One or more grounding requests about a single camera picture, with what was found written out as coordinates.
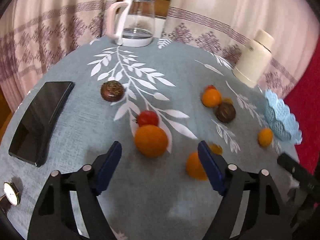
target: orange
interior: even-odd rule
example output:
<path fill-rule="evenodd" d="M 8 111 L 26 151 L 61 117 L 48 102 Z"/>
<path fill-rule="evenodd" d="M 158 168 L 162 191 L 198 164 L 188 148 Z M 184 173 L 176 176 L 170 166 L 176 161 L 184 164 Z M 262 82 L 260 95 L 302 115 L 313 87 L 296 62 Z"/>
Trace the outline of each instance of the orange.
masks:
<path fill-rule="evenodd" d="M 198 153 L 194 152 L 189 155 L 186 162 L 186 171 L 190 177 L 199 180 L 208 180 L 207 174 L 202 167 Z"/>
<path fill-rule="evenodd" d="M 213 143 L 209 146 L 209 148 L 213 153 L 222 155 L 223 150 L 220 145 Z"/>
<path fill-rule="evenodd" d="M 216 89 L 207 89 L 204 91 L 202 98 L 202 104 L 206 107 L 215 107 L 221 104 L 221 94 Z"/>
<path fill-rule="evenodd" d="M 258 133 L 258 142 L 261 147 L 268 147 L 273 139 L 273 132 L 270 128 L 264 128 Z"/>
<path fill-rule="evenodd" d="M 134 144 L 147 157 L 162 155 L 168 146 L 168 138 L 161 128 L 147 124 L 139 127 L 134 136 Z"/>

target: red tomato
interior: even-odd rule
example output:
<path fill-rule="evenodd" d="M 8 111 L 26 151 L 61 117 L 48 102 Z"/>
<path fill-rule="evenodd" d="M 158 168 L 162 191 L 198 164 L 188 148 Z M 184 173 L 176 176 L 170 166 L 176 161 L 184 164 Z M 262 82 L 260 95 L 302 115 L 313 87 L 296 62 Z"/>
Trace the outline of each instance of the red tomato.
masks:
<path fill-rule="evenodd" d="M 216 87 L 214 85 L 209 85 L 204 89 L 204 91 L 207 91 L 208 89 L 216 89 Z"/>
<path fill-rule="evenodd" d="M 159 118 L 156 112 L 145 110 L 138 115 L 137 123 L 139 127 L 142 127 L 143 125 L 146 125 L 146 124 L 158 126 Z"/>

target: gray-blue tablecloth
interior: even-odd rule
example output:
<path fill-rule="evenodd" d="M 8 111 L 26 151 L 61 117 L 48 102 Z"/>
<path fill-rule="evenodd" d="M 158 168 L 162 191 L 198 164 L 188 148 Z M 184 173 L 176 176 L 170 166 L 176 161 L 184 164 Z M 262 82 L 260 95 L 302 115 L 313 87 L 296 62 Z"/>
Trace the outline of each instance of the gray-blue tablecloth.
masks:
<path fill-rule="evenodd" d="M 269 170 L 285 198 L 290 178 L 276 163 L 279 144 L 275 141 L 263 149 L 257 143 L 257 133 L 264 127 L 263 94 L 235 78 L 224 59 L 182 43 L 166 44 L 158 46 L 154 40 L 143 48 L 117 47 L 101 38 L 52 66 L 23 100 L 0 146 L 1 179 L 17 181 L 23 188 L 21 204 L 8 213 L 22 236 L 27 237 L 33 208 L 50 172 L 77 171 L 106 153 L 115 140 L 123 146 L 122 158 L 98 199 L 118 239 L 204 236 L 221 197 L 208 181 L 197 181 L 185 172 L 188 155 L 201 140 L 221 145 L 226 161 L 245 171 Z M 101 98 L 100 86 L 108 79 L 128 88 L 123 101 L 111 104 Z M 36 168 L 10 157 L 8 149 L 25 110 L 47 81 L 73 81 L 75 87 L 53 131 L 47 162 Z M 200 94 L 209 84 L 233 100 L 237 116 L 230 124 L 221 124 L 212 109 L 201 104 Z M 141 155 L 133 142 L 134 116 L 147 108 L 159 113 L 160 127 L 170 141 L 171 153 L 156 159 Z M 294 146 L 281 146 L 297 158 Z M 233 234 L 242 226 L 247 197 L 244 194 Z M 86 235 L 76 194 L 72 199 L 78 228 Z"/>

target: blue gripper pad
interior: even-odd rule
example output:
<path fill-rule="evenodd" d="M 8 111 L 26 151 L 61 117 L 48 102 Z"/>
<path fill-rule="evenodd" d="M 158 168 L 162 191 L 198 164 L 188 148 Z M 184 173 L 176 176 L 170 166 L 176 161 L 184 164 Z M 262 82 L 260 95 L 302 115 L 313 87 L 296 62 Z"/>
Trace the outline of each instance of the blue gripper pad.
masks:
<path fill-rule="evenodd" d="M 213 190 L 223 196 L 226 191 L 225 169 L 228 166 L 226 161 L 221 155 L 212 153 L 205 141 L 198 144 L 198 156 Z"/>
<path fill-rule="evenodd" d="M 101 168 L 98 171 L 96 171 L 95 192 L 97 195 L 100 195 L 102 191 L 105 191 L 108 188 L 112 175 L 120 161 L 121 154 L 121 143 L 115 141 L 113 145 L 110 147 L 109 151 L 106 153 L 106 159 L 102 164 Z"/>

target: white kettle handle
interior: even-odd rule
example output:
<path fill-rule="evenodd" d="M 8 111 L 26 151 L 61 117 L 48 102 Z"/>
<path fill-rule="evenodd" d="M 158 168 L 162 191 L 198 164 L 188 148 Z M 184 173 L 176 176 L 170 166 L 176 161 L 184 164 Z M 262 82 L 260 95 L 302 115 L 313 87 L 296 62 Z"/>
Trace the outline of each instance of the white kettle handle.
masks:
<path fill-rule="evenodd" d="M 122 34 L 125 19 L 130 11 L 133 0 L 123 0 L 122 2 L 113 3 L 107 12 L 107 36 L 115 39 L 118 45 L 122 45 Z M 119 21 L 115 33 L 115 17 L 118 8 L 123 7 L 119 12 Z"/>

